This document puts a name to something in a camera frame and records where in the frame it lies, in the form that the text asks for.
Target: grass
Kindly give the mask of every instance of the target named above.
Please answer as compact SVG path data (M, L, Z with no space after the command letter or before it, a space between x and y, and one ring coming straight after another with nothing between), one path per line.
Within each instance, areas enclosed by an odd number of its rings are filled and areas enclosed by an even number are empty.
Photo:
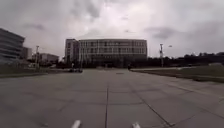
M143 70L142 73L164 75L178 78L193 79L195 81L224 82L223 66L201 66L183 69Z
M35 74L35 73L57 73L62 72L60 70L51 70L46 68L41 68L39 70L15 67L15 66L0 66L0 75L10 75L10 74Z

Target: sky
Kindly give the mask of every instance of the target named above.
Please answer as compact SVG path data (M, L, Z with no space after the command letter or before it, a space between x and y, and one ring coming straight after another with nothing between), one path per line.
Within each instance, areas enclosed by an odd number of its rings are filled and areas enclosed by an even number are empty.
M223 0L1 0L0 27L35 52L64 56L65 39L145 39L148 56L224 49Z

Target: asphalt road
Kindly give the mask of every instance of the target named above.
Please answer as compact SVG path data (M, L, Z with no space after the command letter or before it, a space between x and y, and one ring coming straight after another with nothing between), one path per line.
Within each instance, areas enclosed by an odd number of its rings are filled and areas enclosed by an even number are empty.
M224 86L87 70L0 79L1 128L223 128Z

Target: curved building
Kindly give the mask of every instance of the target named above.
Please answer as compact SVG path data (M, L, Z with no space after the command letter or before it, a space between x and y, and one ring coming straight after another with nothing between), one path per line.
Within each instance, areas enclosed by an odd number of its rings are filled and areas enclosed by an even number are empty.
M146 59L147 41L138 39L87 39L79 41L67 39L65 54L66 57L69 56L70 61L78 58L77 61L80 62L119 62L123 65L131 61Z

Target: building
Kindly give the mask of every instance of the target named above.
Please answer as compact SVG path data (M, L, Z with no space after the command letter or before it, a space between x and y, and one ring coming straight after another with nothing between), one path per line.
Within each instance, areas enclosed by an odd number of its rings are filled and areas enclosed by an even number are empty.
M79 60L79 42L75 39L67 39L65 42L65 62L70 63Z
M83 63L127 66L133 61L147 59L146 40L88 39L76 41L76 44L78 52L74 53L71 49L69 52L78 56L77 60Z
M19 59L25 38L0 28L0 58Z
M30 60L32 59L32 49L23 47L20 57L24 60Z
M49 54L49 53L40 53L39 62L41 63L56 63L59 60L59 56Z

